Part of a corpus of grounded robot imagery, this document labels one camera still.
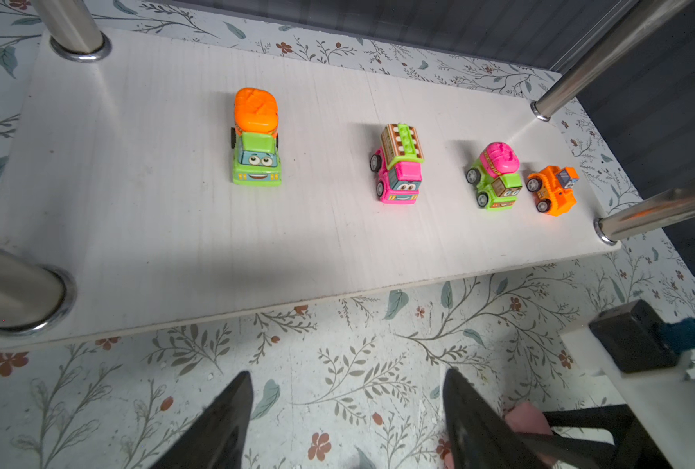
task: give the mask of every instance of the pink truck cab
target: pink truck cab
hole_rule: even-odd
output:
[[[381,133],[381,148],[371,155],[371,170],[378,173],[376,195],[383,203],[409,205],[420,194],[423,155],[415,128],[389,124]]]

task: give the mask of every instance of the black wheel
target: black wheel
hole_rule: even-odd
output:
[[[528,191],[538,192],[538,191],[540,191],[540,188],[542,187],[542,181],[538,178],[528,179],[527,186],[528,186]]]
[[[535,208],[540,213],[546,213],[551,209],[551,202],[548,199],[543,199],[535,205]]]
[[[480,182],[480,171],[475,168],[469,169],[467,171],[467,182],[471,184],[477,184]]]
[[[485,206],[488,205],[488,194],[486,194],[485,192],[479,193],[477,201],[478,201],[478,206],[480,208],[485,208]]]
[[[373,171],[374,173],[378,173],[380,169],[381,157],[377,153],[374,153],[373,155],[371,155],[371,171]]]

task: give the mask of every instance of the toy truck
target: toy truck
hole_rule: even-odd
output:
[[[371,155],[371,171],[378,173],[376,195],[384,203],[415,203],[420,193],[424,162],[415,127],[389,124],[381,132],[381,148]]]
[[[558,217],[577,203],[572,189],[577,181],[579,176],[574,168],[548,166],[540,173],[530,174],[527,187],[537,195],[537,211]]]
[[[467,182],[475,185],[478,206],[486,210],[509,210],[517,201],[522,179],[516,172],[519,158],[505,143],[491,143],[467,171]]]
[[[274,96],[254,88],[238,91],[235,95],[235,127],[230,129],[233,183],[282,184],[278,125]]]

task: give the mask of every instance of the metal pole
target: metal pole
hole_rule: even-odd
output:
[[[32,0],[50,32],[55,52],[69,60],[95,61],[110,51],[83,0]]]
[[[695,217],[695,180],[685,188],[669,189],[629,209],[595,220],[600,239],[614,245],[619,239],[666,227]]]
[[[548,121],[598,75],[691,2],[639,0],[542,98],[530,105],[535,116]]]
[[[75,286],[64,272],[33,266],[0,249],[1,333],[40,330],[60,319],[74,298]]]

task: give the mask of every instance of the white shelf board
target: white shelf board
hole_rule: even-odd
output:
[[[524,170],[576,164],[520,98],[105,29],[96,64],[43,38],[0,188],[0,247],[67,269],[71,314],[0,348],[86,340],[429,284],[612,250],[591,186],[558,218],[521,194],[479,209],[465,171],[490,142]],[[280,109],[283,184],[232,183],[235,92]],[[383,205],[368,156],[418,129],[414,206]]]

